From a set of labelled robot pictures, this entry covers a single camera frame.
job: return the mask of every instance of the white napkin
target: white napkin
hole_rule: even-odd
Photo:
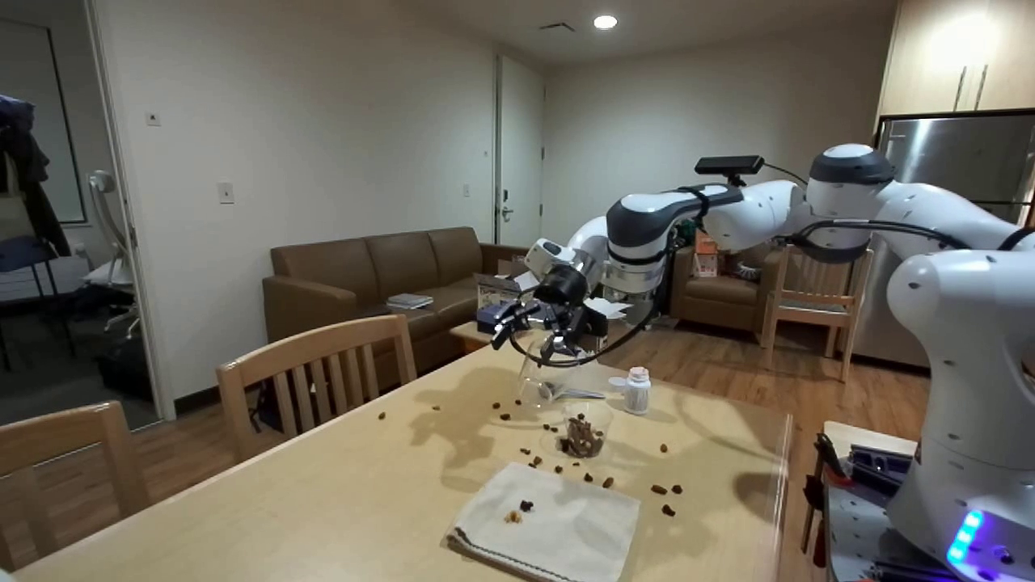
[[[606,582],[621,580],[637,516],[637,499],[512,464],[461,507],[448,541],[530,580]]]

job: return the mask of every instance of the door frame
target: door frame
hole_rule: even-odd
[[[140,236],[135,236],[135,215],[131,215],[131,192],[126,188],[126,168],[124,168],[124,150],[118,150],[118,132],[115,132],[115,118],[112,118],[112,103],[111,103],[111,77],[105,77],[105,65],[102,65],[102,51],[101,51],[101,19],[96,19],[96,0],[81,0],[85,5],[85,19],[88,19],[88,37],[91,37],[91,60],[93,60],[93,71],[96,71],[96,92],[101,92],[101,110],[102,110],[102,132],[105,132],[105,150],[111,150],[111,175],[115,185],[115,208],[118,208],[118,221],[126,228],[126,263],[131,271],[131,298],[135,298],[135,317],[140,317],[140,330],[141,330],[141,354],[144,354],[144,366],[149,366],[149,379],[151,379],[151,402],[156,402],[156,413],[157,421],[176,421],[176,399],[170,393],[163,386],[163,361],[156,359],[156,332],[151,332],[151,310],[149,310],[149,284],[144,284],[144,269],[141,269],[141,257],[140,257]]]

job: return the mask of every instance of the table surface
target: table surface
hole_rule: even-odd
[[[476,320],[448,328],[448,338],[466,339],[473,346],[488,346],[490,342],[490,338],[481,332]]]
[[[477,348],[15,580],[509,580],[443,536],[497,468],[533,455],[543,472],[614,479],[610,491],[639,499],[623,580],[777,580],[786,413],[657,383],[651,412],[610,405],[606,454],[574,464],[543,429],[555,412],[522,395],[516,354]]]
[[[864,426],[849,426],[849,424],[839,424],[839,421],[823,421],[821,434],[832,441],[839,459],[848,459],[849,447],[870,447],[870,450],[886,450],[886,454],[902,454],[902,455],[916,454],[916,441],[902,441],[891,434],[875,434],[875,429],[864,429]]]

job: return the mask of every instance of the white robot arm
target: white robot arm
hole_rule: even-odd
[[[681,221],[697,221],[734,251],[795,243],[843,259],[882,236],[905,259],[886,296],[928,354],[930,399],[889,522],[966,580],[1035,580],[1035,383],[1021,368],[1035,354],[1035,236],[951,192],[891,183],[889,162],[867,146],[833,146],[814,158],[806,188],[770,183],[621,199],[565,249],[530,249],[527,264],[543,281],[538,298],[559,313],[584,310],[591,288],[651,298],[668,229]],[[559,320],[562,346],[597,317]]]

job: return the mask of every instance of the stainless steel appliance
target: stainless steel appliance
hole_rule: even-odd
[[[898,183],[942,185],[1004,221],[1035,225],[1035,110],[882,118],[872,146],[898,168]],[[882,245],[875,249],[855,354],[928,366],[886,309],[882,288],[898,264]]]

